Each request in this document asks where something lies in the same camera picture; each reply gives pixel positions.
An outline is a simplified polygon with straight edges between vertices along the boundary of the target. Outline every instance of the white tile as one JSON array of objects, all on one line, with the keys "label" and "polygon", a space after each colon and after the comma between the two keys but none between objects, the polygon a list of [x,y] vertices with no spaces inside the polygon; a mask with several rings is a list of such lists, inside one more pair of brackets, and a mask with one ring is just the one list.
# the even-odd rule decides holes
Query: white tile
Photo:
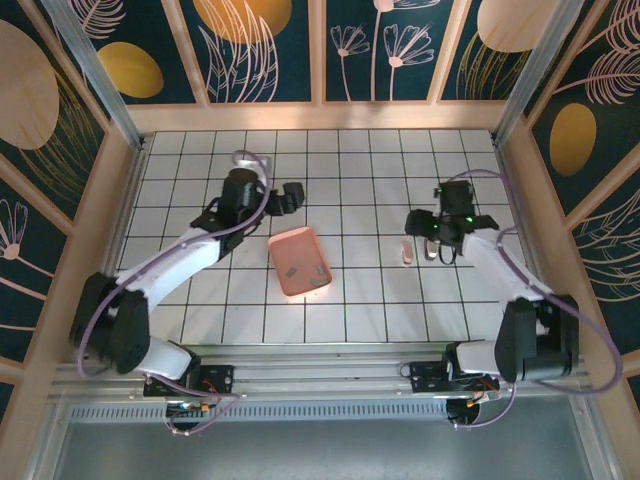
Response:
[{"label": "white tile", "polygon": [[371,177],[371,154],[341,153],[340,176],[342,178]]},{"label": "white tile", "polygon": [[400,130],[403,152],[432,152],[429,130]]},{"label": "white tile", "polygon": [[345,267],[380,266],[377,237],[348,236],[343,238],[343,242]]},{"label": "white tile", "polygon": [[167,208],[136,208],[129,235],[133,237],[161,237],[167,220]]},{"label": "white tile", "polygon": [[198,207],[205,203],[206,180],[178,180],[171,197],[172,207]]},{"label": "white tile", "polygon": [[352,268],[344,271],[347,303],[382,303],[382,280],[377,268]]},{"label": "white tile", "polygon": [[223,305],[190,305],[182,332],[186,345],[215,345],[222,342]]},{"label": "white tile", "polygon": [[378,228],[381,234],[404,235],[409,205],[378,205]]},{"label": "white tile", "polygon": [[504,316],[499,303],[465,303],[471,340],[495,340],[498,338]]},{"label": "white tile", "polygon": [[454,267],[421,268],[420,277],[426,303],[460,301],[460,287]]},{"label": "white tile", "polygon": [[340,207],[307,207],[307,225],[313,227],[317,235],[340,235]]},{"label": "white tile", "polygon": [[222,187],[224,180],[209,180],[207,182],[207,194],[204,196],[204,203],[208,205],[214,198],[219,198],[222,195]]},{"label": "white tile", "polygon": [[492,152],[491,136],[487,130],[461,130],[462,143],[467,152]]},{"label": "white tile", "polygon": [[167,223],[163,235],[165,237],[180,237],[190,227],[190,223],[200,216],[199,207],[172,207],[167,215]]},{"label": "white tile", "polygon": [[138,195],[137,207],[168,207],[173,180],[145,180]]},{"label": "white tile", "polygon": [[151,147],[152,154],[180,153],[184,143],[184,132],[157,132]]},{"label": "white tile", "polygon": [[342,207],[342,231],[345,235],[377,233],[374,207]]},{"label": "white tile", "polygon": [[478,209],[482,215],[490,215],[501,230],[515,225],[509,205],[481,205]]},{"label": "white tile", "polygon": [[208,178],[225,179],[229,175],[229,171],[233,168],[231,162],[231,155],[220,154],[214,155],[211,160],[211,169],[209,170]]},{"label": "white tile", "polygon": [[307,205],[339,205],[340,180],[309,179],[306,194]]},{"label": "white tile", "polygon": [[216,132],[187,132],[184,139],[182,154],[185,153],[207,153],[213,152],[213,142]]},{"label": "white tile", "polygon": [[469,340],[462,304],[428,303],[425,310],[430,342]]},{"label": "white tile", "polygon": [[383,268],[382,280],[385,302],[422,302],[417,268]]},{"label": "white tile", "polygon": [[[380,256],[382,258],[383,267],[404,267],[402,262],[402,242],[407,239],[405,235],[382,235],[380,240]],[[415,250],[415,242],[411,239],[411,245],[413,246],[413,263],[412,266],[417,266]]]},{"label": "white tile", "polygon": [[191,277],[189,304],[224,305],[228,282],[228,270],[201,270]]},{"label": "white tile", "polygon": [[307,295],[307,305],[311,303],[344,303],[344,270],[331,269],[331,285],[329,289],[313,295]]},{"label": "white tile", "polygon": [[264,325],[264,342],[304,342],[304,306],[268,305]]},{"label": "white tile", "polygon": [[340,176],[340,165],[337,153],[310,153],[309,154],[309,178]]},{"label": "white tile", "polygon": [[277,178],[305,178],[306,176],[306,153],[278,153],[276,155]]},{"label": "white tile", "polygon": [[342,237],[319,237],[329,268],[342,268]]},{"label": "white tile", "polygon": [[436,164],[438,175],[442,177],[453,177],[459,173],[469,170],[467,158],[464,153],[436,153]]},{"label": "white tile", "polygon": [[400,135],[398,130],[369,130],[372,152],[399,152]]},{"label": "white tile", "polygon": [[160,250],[159,237],[129,237],[124,247],[120,269],[133,268]]},{"label": "white tile", "polygon": [[216,132],[213,153],[233,153],[244,150],[246,132]]},{"label": "white tile", "polygon": [[421,303],[385,305],[390,342],[425,342],[427,327]]},{"label": "white tile", "polygon": [[473,188],[478,204],[487,203],[507,205],[507,192],[499,178],[474,178]]},{"label": "white tile", "polygon": [[209,166],[211,155],[182,155],[178,168],[179,179],[203,179],[209,178]]},{"label": "white tile", "polygon": [[288,232],[306,224],[307,207],[301,207],[293,213],[281,217],[271,217],[271,235]]},{"label": "white tile", "polygon": [[370,178],[340,180],[342,205],[373,205],[373,181]]},{"label": "white tile", "polygon": [[267,273],[267,303],[268,304],[283,304],[283,303],[304,303],[304,298],[289,299],[282,293],[282,287],[278,280],[278,275],[273,268],[269,269]]},{"label": "white tile", "polygon": [[[492,172],[500,173],[498,160],[494,153],[469,153],[467,152],[467,162],[470,169],[481,168]],[[475,177],[489,176],[486,173],[474,173]]]},{"label": "white tile", "polygon": [[274,130],[249,131],[244,148],[253,153],[275,153],[276,132]]},{"label": "white tile", "polygon": [[149,333],[160,340],[180,343],[185,307],[158,306],[149,314]]},{"label": "white tile", "polygon": [[432,205],[438,203],[438,200],[433,196],[438,183],[437,178],[407,178],[411,204]]},{"label": "white tile", "polygon": [[182,282],[162,299],[160,305],[186,305],[189,298],[191,279]]},{"label": "white tile", "polygon": [[372,153],[374,177],[404,177],[401,153]]},{"label": "white tile", "polygon": [[437,177],[433,153],[403,153],[407,177]]},{"label": "white tile", "polygon": [[464,152],[458,130],[431,130],[434,152]]},{"label": "white tile", "polygon": [[307,305],[307,343],[346,340],[343,305]]},{"label": "white tile", "polygon": [[337,130],[309,130],[309,152],[337,152]]},{"label": "white tile", "polygon": [[266,299],[266,293],[266,270],[231,270],[231,276],[229,277],[229,304],[263,304]]},{"label": "white tile", "polygon": [[230,305],[224,319],[222,343],[262,343],[264,306]]},{"label": "white tile", "polygon": [[462,300],[465,302],[497,302],[500,300],[496,285],[489,281],[476,268],[461,268],[458,270]]},{"label": "white tile", "polygon": [[303,153],[307,151],[307,132],[305,130],[279,130],[278,153]]},{"label": "white tile", "polygon": [[386,342],[383,305],[347,305],[347,341]]},{"label": "white tile", "polygon": [[341,152],[370,152],[367,130],[340,130],[338,132]]},{"label": "white tile", "polygon": [[173,180],[178,171],[180,155],[150,155],[145,180]]},{"label": "white tile", "polygon": [[374,183],[376,205],[406,205],[409,203],[407,182],[404,178],[376,178]]},{"label": "white tile", "polygon": [[231,268],[267,268],[268,259],[267,239],[249,237],[233,250]]}]

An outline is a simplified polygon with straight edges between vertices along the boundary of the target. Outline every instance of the leaf pattern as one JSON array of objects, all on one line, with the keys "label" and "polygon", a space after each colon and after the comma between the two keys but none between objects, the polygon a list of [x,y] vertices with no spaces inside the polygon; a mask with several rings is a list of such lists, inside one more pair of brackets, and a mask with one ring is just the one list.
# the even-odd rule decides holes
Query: leaf pattern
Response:
[{"label": "leaf pattern", "polygon": [[123,0],[69,0],[89,38],[105,40],[125,17]]}]

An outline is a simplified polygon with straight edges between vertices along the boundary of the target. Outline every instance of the wire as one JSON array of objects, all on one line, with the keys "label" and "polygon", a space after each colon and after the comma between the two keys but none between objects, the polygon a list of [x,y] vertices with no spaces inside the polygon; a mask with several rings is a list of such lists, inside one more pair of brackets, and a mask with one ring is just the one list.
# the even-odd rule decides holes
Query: wire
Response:
[{"label": "wire", "polygon": [[[461,177],[466,177],[466,176],[471,175],[473,173],[488,174],[488,175],[490,175],[492,177],[496,177],[496,178],[501,179],[502,182],[504,183],[505,187],[509,188],[512,192],[514,192],[515,195],[518,196],[518,200],[519,200],[520,204],[524,205],[524,203],[522,202],[522,197],[520,195],[520,192],[517,191],[517,190],[514,190],[513,188],[511,188],[510,185],[509,185],[508,180],[505,177],[503,177],[499,173],[493,172],[491,170],[486,170],[486,169],[483,169],[483,168],[469,170],[467,172],[463,172],[463,173],[460,173],[460,174],[454,176],[449,181],[452,181],[452,180],[455,180],[455,179],[461,178]],[[607,333],[607,331],[604,328],[602,328],[600,325],[595,323],[593,320],[591,320],[585,314],[579,312],[577,309],[575,309],[574,307],[572,307],[568,303],[563,302],[562,300],[556,298],[555,296],[545,292],[544,290],[542,290],[537,285],[532,284],[531,281],[529,280],[529,278],[527,277],[527,275],[525,275],[525,273],[522,270],[520,270],[520,268],[513,262],[513,260],[511,260],[511,258],[507,254],[507,252],[504,250],[504,247],[502,245],[502,239],[504,238],[504,236],[507,233],[512,232],[512,231],[516,231],[517,227],[518,227],[518,225],[510,227],[510,228],[505,228],[504,230],[502,230],[498,234],[498,238],[497,238],[497,241],[496,241],[497,248],[498,248],[498,253],[502,257],[502,259],[505,261],[507,266],[511,269],[511,271],[514,273],[514,275],[516,275],[525,285],[527,285],[527,288],[529,288],[531,291],[537,293],[538,295],[540,295],[542,298],[544,298],[549,303],[555,305],[556,307],[558,307],[561,310],[564,310],[569,315],[577,318],[578,320],[580,320],[581,322],[583,322],[587,326],[589,326],[602,339],[602,341],[608,347],[609,351],[611,352],[611,355],[613,356],[613,361],[615,363],[615,371],[614,371],[612,377],[604,385],[602,385],[602,386],[600,386],[598,388],[591,388],[591,389],[588,389],[588,390],[578,390],[578,389],[575,389],[575,388],[568,388],[568,387],[563,387],[563,386],[560,386],[560,385],[553,385],[553,384],[550,384],[548,382],[544,382],[544,381],[540,381],[540,380],[536,381],[536,383],[538,383],[539,385],[544,385],[545,387],[548,387],[548,388],[550,388],[552,390],[555,390],[557,392],[562,392],[562,393],[565,393],[565,394],[568,394],[568,395],[583,396],[583,397],[601,395],[603,393],[608,392],[613,387],[615,387],[616,384],[623,377],[622,358],[620,357],[620,352],[618,351],[618,348],[615,346],[615,344],[613,343],[613,340],[611,340],[611,336]]]}]

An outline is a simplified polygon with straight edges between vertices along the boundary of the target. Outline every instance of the pink tray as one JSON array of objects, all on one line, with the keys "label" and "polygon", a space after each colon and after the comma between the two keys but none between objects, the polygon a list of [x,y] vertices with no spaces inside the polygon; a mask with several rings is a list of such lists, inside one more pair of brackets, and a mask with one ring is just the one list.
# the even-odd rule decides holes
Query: pink tray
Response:
[{"label": "pink tray", "polygon": [[313,228],[280,233],[271,237],[268,245],[280,288],[287,298],[318,294],[329,288],[333,277]]}]

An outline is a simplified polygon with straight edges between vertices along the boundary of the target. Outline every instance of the purple cable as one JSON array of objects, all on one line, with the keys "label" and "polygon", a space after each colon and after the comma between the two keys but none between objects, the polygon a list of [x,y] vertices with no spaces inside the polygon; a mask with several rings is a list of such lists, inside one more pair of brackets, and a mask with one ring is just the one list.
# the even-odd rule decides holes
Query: purple cable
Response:
[{"label": "purple cable", "polygon": [[507,406],[504,407],[504,410],[500,412],[498,415],[493,417],[491,420],[487,420],[486,422],[472,423],[471,425],[459,425],[459,424],[456,424],[456,425],[458,425],[460,428],[482,428],[482,427],[491,425],[492,423],[496,423],[498,420],[504,417],[507,414],[507,412],[511,409],[511,406],[513,405],[513,402],[515,399],[516,399],[516,384],[514,383],[511,385],[511,396],[509,397],[509,403],[507,403]]},{"label": "purple cable", "polygon": [[194,243],[201,242],[203,240],[209,240],[211,238],[221,237],[221,236],[224,236],[224,235],[228,235],[230,233],[237,232],[238,230],[242,230],[243,228],[246,228],[246,227],[250,226],[251,224],[253,224],[253,222],[255,222],[258,219],[258,217],[260,215],[262,215],[262,213],[264,212],[264,209],[267,207],[267,202],[269,201],[269,192],[271,191],[272,181],[271,181],[271,179],[269,177],[269,172],[267,171],[267,166],[265,165],[263,160],[260,157],[258,157],[256,154],[254,154],[254,153],[248,152],[246,150],[238,150],[238,151],[234,152],[233,153],[233,157],[232,157],[232,161],[233,161],[234,165],[237,164],[237,162],[239,160],[238,157],[244,156],[244,155],[248,155],[253,160],[255,160],[260,165],[260,167],[262,168],[262,170],[263,170],[263,172],[265,174],[265,177],[266,177],[267,185],[265,186],[265,193],[264,193],[264,195],[262,197],[262,201],[260,202],[260,205],[258,206],[258,209],[255,211],[255,213],[253,215],[251,215],[244,222],[236,225],[235,227],[231,227],[231,228],[228,228],[226,230],[221,230],[219,232],[205,233],[203,235],[198,235],[197,237],[193,237],[193,238],[190,238],[188,240],[185,240],[183,243],[180,243],[178,245],[174,245],[172,248],[170,248],[170,249],[166,250],[165,252],[163,252],[162,254],[160,254],[157,258],[155,258],[152,261],[150,261],[147,265],[145,265],[143,268],[138,270],[134,275],[132,275],[131,277],[126,279],[120,285],[117,285],[111,292],[109,292],[109,294],[100,303],[100,305],[98,305],[98,308],[96,309],[96,311],[91,316],[91,319],[89,320],[89,323],[87,324],[87,327],[85,328],[84,334],[82,335],[82,340],[80,341],[80,346],[78,347],[78,373],[80,374],[80,376],[82,376],[83,378],[91,378],[91,377],[95,377],[96,375],[99,375],[104,370],[106,370],[106,369],[101,369],[101,370],[99,370],[98,372],[96,372],[94,374],[87,373],[85,371],[85,369],[84,369],[84,355],[85,355],[85,352],[87,350],[87,345],[89,343],[89,338],[91,337],[91,333],[93,332],[93,329],[95,328],[96,323],[98,323],[98,319],[100,318],[100,315],[102,315],[102,312],[104,312],[108,308],[109,304],[113,301],[113,299],[116,298],[117,295],[119,295],[125,288],[127,288],[133,282],[135,282],[140,277],[142,277],[145,273],[149,272],[152,268],[154,268],[158,264],[162,263],[163,261],[165,261],[166,259],[171,257],[175,252],[177,252],[177,251],[179,251],[181,249],[187,248],[188,246],[193,245]]},{"label": "purple cable", "polygon": [[[480,169],[480,168],[460,173],[460,174],[454,176],[453,178],[451,178],[451,180],[455,180],[457,178],[465,177],[465,176],[471,175],[473,173],[485,173],[485,174],[489,174],[489,175],[491,175],[493,177],[499,178],[499,179],[502,180],[502,182],[504,183],[504,185],[507,188],[510,188],[509,182],[502,175],[500,175],[497,172],[493,172],[491,170],[485,170],[485,169]],[[513,189],[513,188],[511,188],[511,191],[513,191],[514,194],[516,196],[518,196],[518,200],[520,201],[520,204],[524,205],[524,203],[522,202],[522,197],[520,195],[520,192],[515,190],[515,189]],[[498,239],[497,239],[498,253],[502,257],[502,259],[509,266],[511,271],[513,271],[513,273],[522,282],[524,282],[524,284],[527,285],[527,287],[530,288],[531,291],[533,291],[533,292],[537,293],[538,295],[542,296],[549,303],[552,303],[553,305],[555,305],[556,307],[560,308],[561,310],[564,310],[569,315],[572,315],[573,317],[577,318],[581,322],[583,322],[586,325],[588,325],[591,329],[593,329],[593,331],[595,331],[598,334],[598,336],[604,341],[606,346],[609,348],[609,350],[611,351],[611,354],[613,355],[613,360],[615,362],[615,371],[614,371],[613,376],[611,377],[611,379],[607,383],[605,383],[604,385],[602,385],[601,387],[598,387],[598,388],[592,388],[592,389],[589,389],[589,390],[576,390],[574,388],[562,387],[562,386],[559,386],[559,385],[552,385],[552,384],[544,382],[544,381],[536,381],[535,383],[538,383],[539,385],[544,385],[545,387],[551,388],[552,390],[556,390],[558,392],[566,393],[568,395],[577,395],[577,396],[584,396],[584,397],[600,395],[600,394],[608,392],[609,390],[611,390],[622,379],[622,376],[623,376],[622,358],[620,357],[620,352],[618,351],[618,348],[613,343],[613,340],[611,340],[610,335],[600,325],[595,323],[593,320],[591,320],[589,317],[587,317],[585,314],[581,313],[580,311],[578,311],[577,309],[575,309],[571,305],[563,302],[562,300],[556,298],[553,295],[548,294],[547,292],[542,290],[540,287],[538,287],[536,285],[533,285],[533,284],[531,284],[529,282],[529,279],[527,278],[527,276],[524,274],[524,272],[522,272],[522,270],[520,270],[520,268],[518,268],[518,266],[513,262],[513,260],[511,260],[509,255],[507,255],[507,252],[505,252],[504,247],[502,246],[502,239],[504,238],[504,236],[507,233],[511,232],[511,231],[515,231],[516,229],[517,229],[517,226],[505,228],[498,235]]]}]

